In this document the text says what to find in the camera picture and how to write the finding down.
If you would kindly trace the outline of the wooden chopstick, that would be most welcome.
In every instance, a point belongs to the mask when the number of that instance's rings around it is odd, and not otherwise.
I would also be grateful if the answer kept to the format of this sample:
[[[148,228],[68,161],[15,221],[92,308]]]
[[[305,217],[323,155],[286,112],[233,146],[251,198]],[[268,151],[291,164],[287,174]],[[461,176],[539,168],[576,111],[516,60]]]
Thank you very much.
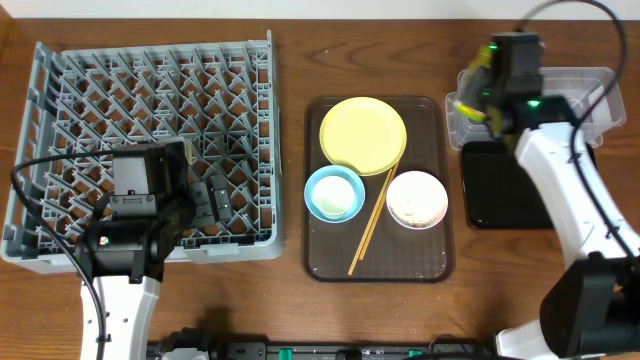
[[[389,173],[387,174],[387,177],[386,177],[386,179],[385,179],[385,181],[383,183],[383,186],[381,188],[379,196],[378,196],[378,198],[376,200],[376,203],[374,205],[374,209],[373,209],[373,211],[371,213],[371,216],[370,216],[369,221],[367,223],[367,226],[365,228],[365,232],[363,234],[363,237],[361,238],[360,250],[358,251],[357,257],[356,257],[357,261],[361,261],[365,257],[366,251],[367,251],[367,249],[369,247],[369,243],[371,241],[371,238],[373,237],[373,233],[375,231],[375,227],[377,225],[378,219],[379,219],[380,214],[382,212],[383,205],[385,203],[387,190],[389,188],[389,185],[390,185],[391,181],[395,177],[395,174],[396,174],[397,169],[398,169],[398,165],[399,165],[399,163],[396,163],[389,170]]]
[[[393,176],[395,175],[397,171],[397,166],[394,165],[388,172],[386,179],[382,185],[381,191],[378,195],[378,198],[375,202],[374,208],[372,210],[372,213],[369,217],[369,220],[367,222],[367,225],[365,227],[364,233],[361,237],[361,240],[359,242],[358,248],[356,250],[356,253],[354,254],[354,257],[352,259],[351,265],[349,267],[348,270],[348,275],[352,276],[354,273],[354,270],[356,268],[356,265],[359,261],[364,259],[364,256],[366,254],[366,251],[368,249],[369,243],[371,241],[371,238],[373,236],[373,232],[375,230],[375,226],[377,224],[377,221],[379,219],[380,213],[382,211],[382,206],[384,205],[385,202],[385,198],[386,198],[386,192],[388,189],[388,186],[390,185],[390,182],[393,178]]]

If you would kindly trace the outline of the light blue bowl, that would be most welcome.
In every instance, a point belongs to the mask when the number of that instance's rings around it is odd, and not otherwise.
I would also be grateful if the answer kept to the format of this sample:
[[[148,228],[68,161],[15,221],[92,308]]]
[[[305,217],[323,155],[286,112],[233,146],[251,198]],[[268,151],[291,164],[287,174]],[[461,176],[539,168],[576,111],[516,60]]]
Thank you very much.
[[[338,219],[329,219],[323,216],[320,211],[316,208],[312,201],[313,189],[317,182],[327,176],[340,176],[346,179],[354,188],[355,191],[355,201],[352,208],[347,212],[346,215],[338,218]],[[304,188],[304,201],[307,209],[310,213],[315,216],[317,219],[327,222],[327,223],[342,223],[349,221],[353,217],[355,217],[359,211],[362,209],[364,202],[366,199],[366,190],[362,179],[351,169],[339,166],[339,165],[329,165],[324,166],[318,170],[316,170],[307,180]]]

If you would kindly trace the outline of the black waste tray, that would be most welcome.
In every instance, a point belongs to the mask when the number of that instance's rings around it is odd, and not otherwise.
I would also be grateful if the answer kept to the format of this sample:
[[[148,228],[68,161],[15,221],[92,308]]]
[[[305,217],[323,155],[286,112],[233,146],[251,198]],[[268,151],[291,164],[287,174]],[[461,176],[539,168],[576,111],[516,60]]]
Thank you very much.
[[[461,149],[468,222],[478,229],[551,229],[535,185],[497,142],[468,142]]]

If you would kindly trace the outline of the grey plastic dishwasher rack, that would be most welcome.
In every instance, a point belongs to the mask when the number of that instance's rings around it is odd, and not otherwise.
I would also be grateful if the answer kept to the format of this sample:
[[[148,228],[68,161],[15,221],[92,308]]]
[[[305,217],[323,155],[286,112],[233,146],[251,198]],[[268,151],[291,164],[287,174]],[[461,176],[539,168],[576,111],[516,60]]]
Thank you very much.
[[[229,221],[185,232],[174,262],[268,260],[284,250],[280,108],[271,37],[34,51],[16,159],[24,190],[68,244],[113,188],[105,151],[183,137],[191,183],[224,175]]]

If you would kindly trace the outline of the pink white bowl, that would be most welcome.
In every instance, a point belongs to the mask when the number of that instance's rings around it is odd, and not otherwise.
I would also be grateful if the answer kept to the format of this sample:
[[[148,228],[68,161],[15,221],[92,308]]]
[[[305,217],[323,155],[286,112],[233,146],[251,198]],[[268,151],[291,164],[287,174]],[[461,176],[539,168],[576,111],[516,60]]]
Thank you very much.
[[[391,200],[400,194],[427,198],[432,206],[438,209],[439,216],[431,226],[424,228],[402,224],[391,212],[389,206]],[[390,214],[399,224],[409,229],[424,230],[437,225],[444,218],[448,210],[448,194],[444,185],[435,176],[422,171],[408,171],[396,176],[391,182],[386,194],[386,204]]]

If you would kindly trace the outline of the clear plastic waste bin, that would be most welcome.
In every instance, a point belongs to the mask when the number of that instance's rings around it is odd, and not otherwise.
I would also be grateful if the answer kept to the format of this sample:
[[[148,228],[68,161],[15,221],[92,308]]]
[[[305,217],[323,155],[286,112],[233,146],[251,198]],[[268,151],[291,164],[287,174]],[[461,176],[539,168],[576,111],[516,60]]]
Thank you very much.
[[[614,75],[606,67],[543,67],[543,95],[564,96],[578,117],[604,93],[605,86]],[[460,151],[464,144],[491,141],[488,129],[481,123],[462,116],[454,107],[457,92],[445,98],[446,123],[451,147]],[[585,141],[593,148],[603,143],[603,134],[626,122],[626,111],[621,91],[616,85],[598,103],[581,125]]]

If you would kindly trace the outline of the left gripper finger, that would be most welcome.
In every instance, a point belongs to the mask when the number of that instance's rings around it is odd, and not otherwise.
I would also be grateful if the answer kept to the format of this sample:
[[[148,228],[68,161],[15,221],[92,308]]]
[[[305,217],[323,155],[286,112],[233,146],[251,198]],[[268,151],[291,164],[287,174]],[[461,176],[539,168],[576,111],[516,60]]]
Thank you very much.
[[[192,225],[197,228],[213,226],[215,224],[215,215],[206,183],[191,183],[189,185],[189,191],[195,204],[195,215],[192,220]]]
[[[211,177],[212,206],[219,221],[229,221],[232,218],[232,205],[224,175]]]

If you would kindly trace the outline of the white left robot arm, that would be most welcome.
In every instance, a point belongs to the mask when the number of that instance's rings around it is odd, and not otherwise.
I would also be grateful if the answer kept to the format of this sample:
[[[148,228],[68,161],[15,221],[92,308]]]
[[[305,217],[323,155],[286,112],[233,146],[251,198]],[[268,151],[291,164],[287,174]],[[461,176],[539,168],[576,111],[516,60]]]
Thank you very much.
[[[191,160],[183,137],[116,149],[114,188],[75,246],[89,279],[81,288],[82,358],[146,357],[166,259],[185,231],[216,221],[207,186],[188,181]]]

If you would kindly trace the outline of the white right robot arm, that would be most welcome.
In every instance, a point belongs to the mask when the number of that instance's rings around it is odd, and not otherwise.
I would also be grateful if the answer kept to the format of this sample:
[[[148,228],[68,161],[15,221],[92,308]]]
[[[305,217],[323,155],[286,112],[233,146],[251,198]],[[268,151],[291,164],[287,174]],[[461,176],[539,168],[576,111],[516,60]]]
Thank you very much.
[[[566,270],[539,317],[499,332],[504,359],[570,359],[639,349],[639,236],[595,169],[563,96],[545,96],[542,45],[505,32],[483,46],[454,105],[503,142],[535,185]]]

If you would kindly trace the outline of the yellow round plate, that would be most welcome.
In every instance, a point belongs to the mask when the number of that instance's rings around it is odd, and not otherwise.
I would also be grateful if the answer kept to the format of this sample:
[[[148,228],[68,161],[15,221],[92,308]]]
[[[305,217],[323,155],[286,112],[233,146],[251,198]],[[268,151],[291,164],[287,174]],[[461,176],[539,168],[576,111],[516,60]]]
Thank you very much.
[[[406,149],[408,135],[400,114],[386,102],[352,97],[333,106],[321,121],[319,141],[325,157],[359,176],[390,170]]]

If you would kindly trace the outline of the rice food scraps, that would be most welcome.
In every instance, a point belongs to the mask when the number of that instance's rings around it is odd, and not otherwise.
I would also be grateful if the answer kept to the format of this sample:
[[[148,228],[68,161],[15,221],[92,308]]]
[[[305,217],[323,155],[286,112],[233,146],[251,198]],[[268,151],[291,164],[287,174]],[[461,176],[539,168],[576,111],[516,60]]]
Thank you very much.
[[[423,196],[400,194],[389,203],[391,212],[404,225],[414,228],[431,226],[439,211]]]

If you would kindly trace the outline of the green orange snack wrapper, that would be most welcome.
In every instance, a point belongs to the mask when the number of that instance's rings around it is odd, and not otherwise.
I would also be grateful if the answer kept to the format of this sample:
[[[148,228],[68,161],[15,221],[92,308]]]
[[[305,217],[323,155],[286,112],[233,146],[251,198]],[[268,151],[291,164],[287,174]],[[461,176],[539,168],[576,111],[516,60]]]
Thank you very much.
[[[486,118],[485,104],[491,95],[492,58],[496,49],[494,42],[479,49],[465,70],[465,80],[453,102],[456,110],[470,120],[483,122]]]

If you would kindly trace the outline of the dark brown serving tray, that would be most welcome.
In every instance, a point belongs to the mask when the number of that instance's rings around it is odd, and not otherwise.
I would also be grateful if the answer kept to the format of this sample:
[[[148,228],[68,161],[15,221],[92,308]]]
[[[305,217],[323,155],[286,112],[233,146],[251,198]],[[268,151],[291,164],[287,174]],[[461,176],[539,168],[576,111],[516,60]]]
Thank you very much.
[[[418,96],[384,97],[405,122],[406,151],[398,172],[424,171],[448,184],[444,121],[438,104]],[[364,259],[352,274],[348,269],[386,178],[385,174],[362,179],[363,208],[352,219],[328,223],[310,211],[304,215],[303,266],[315,280],[331,283],[437,283],[453,271],[455,251],[451,214],[426,230],[398,224],[387,209],[381,211]]]

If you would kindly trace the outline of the white plastic cup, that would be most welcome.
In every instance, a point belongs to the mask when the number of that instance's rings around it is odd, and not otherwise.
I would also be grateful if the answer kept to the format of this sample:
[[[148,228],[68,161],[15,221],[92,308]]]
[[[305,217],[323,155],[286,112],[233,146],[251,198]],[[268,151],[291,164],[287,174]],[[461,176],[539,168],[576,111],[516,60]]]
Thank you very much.
[[[338,219],[352,208],[355,191],[346,179],[335,175],[327,176],[315,185],[312,201],[323,216]]]

